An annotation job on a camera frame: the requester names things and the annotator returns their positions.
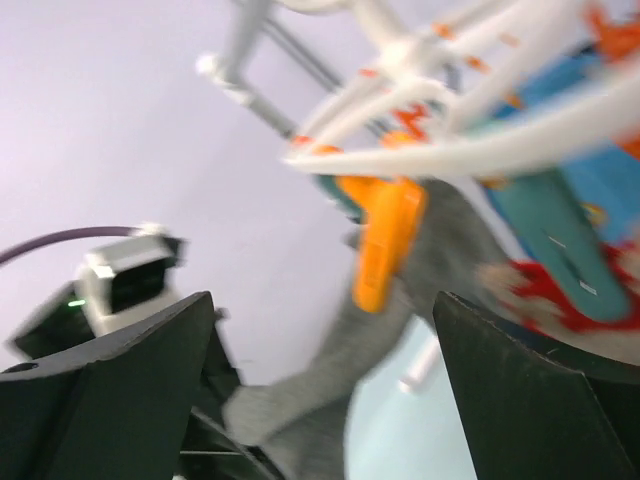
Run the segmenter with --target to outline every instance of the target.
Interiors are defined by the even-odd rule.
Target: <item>gray cloth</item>
[[[413,313],[432,323],[438,292],[452,291],[500,312],[474,271],[506,261],[506,254],[454,187],[438,180],[424,187],[429,208],[386,309],[363,312],[349,286],[307,370],[270,386],[241,387],[225,407],[236,440],[261,446],[289,480],[345,478],[343,437],[353,391],[395,348]]]

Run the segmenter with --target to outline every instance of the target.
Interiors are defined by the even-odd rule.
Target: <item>orange plastic piece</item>
[[[509,186],[509,180],[506,177],[487,178],[480,183],[491,190],[502,190]]]
[[[391,132],[382,142],[397,148],[416,140],[407,132]],[[353,297],[360,308],[376,313],[386,305],[392,278],[411,250],[427,193],[407,178],[337,177],[336,183],[366,212]]]
[[[610,64],[624,62],[640,48],[640,18],[622,25],[613,24],[599,2],[587,8],[587,23],[596,36],[596,48]],[[624,138],[618,146],[640,160],[640,133]]]
[[[310,137],[299,135],[295,137],[291,141],[291,143],[293,143],[296,146],[300,146],[300,145],[304,145],[305,143],[309,143],[311,140],[312,139]],[[313,150],[313,153],[317,155],[329,155],[331,153],[342,153],[342,152],[343,150],[341,148],[333,147],[331,145],[320,145],[319,147]]]
[[[507,104],[511,105],[513,108],[517,108],[517,109],[524,108],[524,103],[522,99],[520,98],[519,95],[515,93],[507,95],[507,98],[505,99],[505,101],[507,102]]]
[[[453,38],[455,37],[455,35],[453,34],[453,30],[451,30],[451,27],[449,25],[445,25],[443,23],[434,23],[431,27],[433,28],[433,31],[436,32],[436,34],[441,38],[453,40]]]
[[[370,68],[361,68],[360,69],[360,75],[362,75],[363,77],[377,77],[378,76],[378,72],[376,70],[372,70]]]
[[[600,227],[607,223],[607,212],[593,203],[583,203],[582,208],[587,212],[589,221],[596,227]]]
[[[411,137],[419,142],[427,141],[427,135],[420,128],[419,122],[429,116],[427,107],[421,104],[412,105],[412,110],[394,110],[393,116],[405,127]]]
[[[481,58],[478,57],[467,57],[465,59],[467,65],[473,68],[474,70],[481,73],[488,73],[491,68],[487,65]]]

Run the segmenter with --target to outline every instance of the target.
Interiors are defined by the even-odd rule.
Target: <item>cable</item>
[[[80,240],[82,238],[128,237],[134,230],[135,229],[131,227],[85,227],[50,233],[28,240],[4,252],[0,252],[0,267],[15,260],[17,257],[56,243]]]

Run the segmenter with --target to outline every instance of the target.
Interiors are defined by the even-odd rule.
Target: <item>white plastic frame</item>
[[[640,124],[640,62],[609,81],[560,100],[554,108],[506,122],[500,130],[460,136],[498,104],[528,73],[562,53],[565,32],[581,20],[585,0],[484,0],[454,12],[443,23],[464,27],[453,41],[418,33],[387,42],[370,71],[327,100],[298,132],[312,142],[292,147],[285,162],[314,174],[494,177],[549,168],[581,149],[595,147]],[[478,55],[503,33],[523,33],[521,44],[468,93],[456,95],[434,80],[418,77],[464,55]],[[388,81],[390,93],[380,89]],[[315,156],[320,145],[337,145],[372,118],[408,102],[434,99],[447,107],[444,136],[430,145]]]

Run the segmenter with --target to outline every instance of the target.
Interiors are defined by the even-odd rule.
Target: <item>white rod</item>
[[[404,393],[416,393],[425,383],[440,358],[438,337],[430,338],[420,354],[411,364],[409,371],[400,379],[400,390]]]
[[[380,51],[410,34],[385,0],[355,0],[351,12],[369,41]]]
[[[465,95],[459,109],[452,111],[451,128],[460,131],[498,104],[517,86],[527,73],[542,67],[559,53],[567,31],[577,22],[575,0],[538,0],[528,5],[527,13],[536,22],[535,32],[523,39],[506,61],[480,79]]]

